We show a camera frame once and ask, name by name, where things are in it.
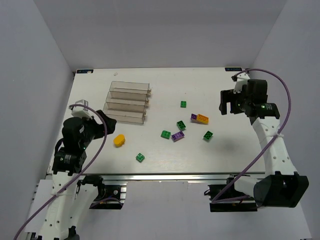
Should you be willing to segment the yellow rounded lego piece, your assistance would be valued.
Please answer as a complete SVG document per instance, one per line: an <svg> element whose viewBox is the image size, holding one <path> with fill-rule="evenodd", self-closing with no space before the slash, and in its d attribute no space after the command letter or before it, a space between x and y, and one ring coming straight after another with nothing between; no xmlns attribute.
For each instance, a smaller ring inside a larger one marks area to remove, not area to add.
<svg viewBox="0 0 320 240"><path fill-rule="evenodd" d="M113 144L116 148L121 147L122 145L125 144L126 138L123 134L119 134L118 136L116 136L113 140Z"/></svg>

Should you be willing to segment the green lego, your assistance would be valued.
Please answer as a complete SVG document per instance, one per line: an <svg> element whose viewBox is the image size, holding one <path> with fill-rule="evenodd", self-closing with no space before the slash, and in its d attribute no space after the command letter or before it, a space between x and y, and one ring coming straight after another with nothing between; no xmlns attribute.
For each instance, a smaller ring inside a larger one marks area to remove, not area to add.
<svg viewBox="0 0 320 240"><path fill-rule="evenodd" d="M187 102L186 101L181 101L180 102L180 107L181 108L186 108L187 107Z"/></svg>
<svg viewBox="0 0 320 240"><path fill-rule="evenodd" d="M186 125L184 124L184 122L183 122L182 120L178 121L178 122L176 123L176 125L177 125L177 127L178 127L178 129L179 129L180 131L184 131L185 128L186 128Z"/></svg>
<svg viewBox="0 0 320 240"><path fill-rule="evenodd" d="M145 159L145 156L142 153L138 153L135 159L141 163Z"/></svg>
<svg viewBox="0 0 320 240"><path fill-rule="evenodd" d="M209 140L212 138L212 136L213 136L213 133L212 133L211 131L207 131L207 132L204 134L203 139L204 139L205 141L209 141Z"/></svg>
<svg viewBox="0 0 320 240"><path fill-rule="evenodd" d="M160 136L164 139L169 139L171 137L171 132L163 130Z"/></svg>

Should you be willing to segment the green lego top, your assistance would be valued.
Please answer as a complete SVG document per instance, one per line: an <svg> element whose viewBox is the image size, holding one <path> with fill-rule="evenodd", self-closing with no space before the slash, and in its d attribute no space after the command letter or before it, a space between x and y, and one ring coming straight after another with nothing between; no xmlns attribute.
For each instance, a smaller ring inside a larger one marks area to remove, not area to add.
<svg viewBox="0 0 320 240"><path fill-rule="evenodd" d="M180 107L181 108L186 108L187 107L187 102L186 101L181 101L180 102Z"/></svg>

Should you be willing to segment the green lego bottom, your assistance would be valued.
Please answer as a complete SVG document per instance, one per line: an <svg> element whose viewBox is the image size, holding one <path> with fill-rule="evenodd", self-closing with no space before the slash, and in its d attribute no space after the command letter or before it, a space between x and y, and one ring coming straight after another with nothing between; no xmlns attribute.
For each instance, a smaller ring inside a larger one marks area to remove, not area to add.
<svg viewBox="0 0 320 240"><path fill-rule="evenodd" d="M142 153L138 153L135 159L141 163L145 159L145 156Z"/></svg>

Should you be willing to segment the purple long lego brick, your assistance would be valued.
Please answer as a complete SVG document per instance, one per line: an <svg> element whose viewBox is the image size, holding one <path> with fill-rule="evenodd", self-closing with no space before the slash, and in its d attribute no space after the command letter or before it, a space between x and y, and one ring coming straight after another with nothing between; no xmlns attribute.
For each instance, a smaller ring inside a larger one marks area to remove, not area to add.
<svg viewBox="0 0 320 240"><path fill-rule="evenodd" d="M185 134L182 131L174 133L171 135L171 138L174 142L177 142L185 137Z"/></svg>

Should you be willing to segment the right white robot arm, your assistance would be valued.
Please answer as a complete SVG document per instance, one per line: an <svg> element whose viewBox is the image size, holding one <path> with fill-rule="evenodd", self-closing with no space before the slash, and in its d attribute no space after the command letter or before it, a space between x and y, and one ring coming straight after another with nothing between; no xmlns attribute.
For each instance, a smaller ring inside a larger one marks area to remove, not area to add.
<svg viewBox="0 0 320 240"><path fill-rule="evenodd" d="M220 93L219 110L227 113L227 103L233 114L244 113L250 120L261 147L265 177L261 180L247 175L235 177L230 186L235 191L254 198L258 207L294 208L309 186L306 176L299 175L288 154L280 130L280 113L274 103L268 103L268 84L262 79L240 78L234 89Z"/></svg>

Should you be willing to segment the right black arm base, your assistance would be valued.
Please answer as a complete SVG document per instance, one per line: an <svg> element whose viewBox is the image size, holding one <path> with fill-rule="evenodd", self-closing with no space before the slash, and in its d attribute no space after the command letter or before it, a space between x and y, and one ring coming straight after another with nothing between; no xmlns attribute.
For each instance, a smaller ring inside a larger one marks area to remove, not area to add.
<svg viewBox="0 0 320 240"><path fill-rule="evenodd" d="M209 200L213 198L233 179L235 175L230 175L225 184L210 184L208 189L203 193L204 196L208 196ZM210 203L211 213L240 213L240 212L257 212L258 207L255 200L252 197L244 198L246 195L242 192L236 191L234 185L228 188L219 198L218 203Z"/></svg>

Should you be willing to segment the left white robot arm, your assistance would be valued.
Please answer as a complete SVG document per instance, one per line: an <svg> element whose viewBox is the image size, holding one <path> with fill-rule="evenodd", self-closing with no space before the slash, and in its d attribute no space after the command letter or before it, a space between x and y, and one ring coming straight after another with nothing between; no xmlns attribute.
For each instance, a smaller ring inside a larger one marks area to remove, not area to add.
<svg viewBox="0 0 320 240"><path fill-rule="evenodd" d="M94 114L101 120L97 123L91 110L81 104L71 106L71 117L63 122L62 138L54 150L52 165L51 198L29 219L33 219L44 208L47 209L39 240L77 240L77 227L84 219L91 204L104 194L100 176L80 176L87 170L83 166L86 149L93 140L107 139L113 134L117 121L106 116L102 110Z"/></svg>

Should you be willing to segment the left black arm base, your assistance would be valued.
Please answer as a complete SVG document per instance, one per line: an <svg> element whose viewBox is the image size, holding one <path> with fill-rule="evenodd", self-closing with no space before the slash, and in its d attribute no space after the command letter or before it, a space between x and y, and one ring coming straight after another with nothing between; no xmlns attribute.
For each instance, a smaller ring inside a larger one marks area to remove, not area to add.
<svg viewBox="0 0 320 240"><path fill-rule="evenodd" d="M90 205L93 210L121 210L124 198L121 197L122 186L106 184L99 175L86 175L77 182L77 196L85 185L93 185L97 188L98 194Z"/></svg>

